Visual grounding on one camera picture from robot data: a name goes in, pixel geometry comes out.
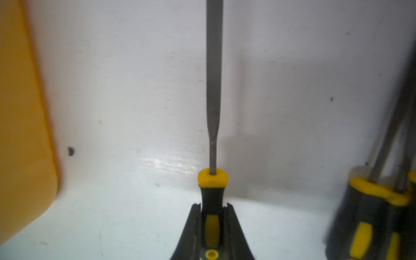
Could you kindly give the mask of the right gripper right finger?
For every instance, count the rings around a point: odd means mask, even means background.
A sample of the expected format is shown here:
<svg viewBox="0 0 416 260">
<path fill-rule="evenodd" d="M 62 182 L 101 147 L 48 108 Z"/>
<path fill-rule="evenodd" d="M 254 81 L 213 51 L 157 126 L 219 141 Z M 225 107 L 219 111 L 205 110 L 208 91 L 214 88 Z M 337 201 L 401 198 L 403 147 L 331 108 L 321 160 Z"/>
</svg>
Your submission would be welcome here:
<svg viewBox="0 0 416 260">
<path fill-rule="evenodd" d="M 223 213 L 223 259 L 254 260 L 234 207 L 227 203 Z"/>
</svg>

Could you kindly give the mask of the yellow plastic storage tray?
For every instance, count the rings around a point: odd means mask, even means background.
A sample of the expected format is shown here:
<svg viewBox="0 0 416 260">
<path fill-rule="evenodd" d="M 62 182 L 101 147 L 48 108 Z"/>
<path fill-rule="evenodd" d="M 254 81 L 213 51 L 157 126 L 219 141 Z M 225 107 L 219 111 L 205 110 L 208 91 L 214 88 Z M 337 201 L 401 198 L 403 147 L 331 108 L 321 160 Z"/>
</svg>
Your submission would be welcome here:
<svg viewBox="0 0 416 260">
<path fill-rule="evenodd" d="M 1 2 L 1 242 L 41 216 L 59 190 L 42 80 L 23 1 Z"/>
</svg>

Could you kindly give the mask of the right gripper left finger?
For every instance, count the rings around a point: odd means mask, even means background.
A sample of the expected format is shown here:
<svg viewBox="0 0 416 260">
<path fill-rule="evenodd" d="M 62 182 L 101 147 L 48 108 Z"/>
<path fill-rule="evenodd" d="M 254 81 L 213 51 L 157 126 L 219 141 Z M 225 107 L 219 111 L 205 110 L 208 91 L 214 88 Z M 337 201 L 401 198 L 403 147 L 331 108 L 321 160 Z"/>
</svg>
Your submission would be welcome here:
<svg viewBox="0 0 416 260">
<path fill-rule="evenodd" d="M 199 260 L 201 251 L 201 205 L 193 204 L 186 220 L 178 245 L 171 260 Z"/>
</svg>

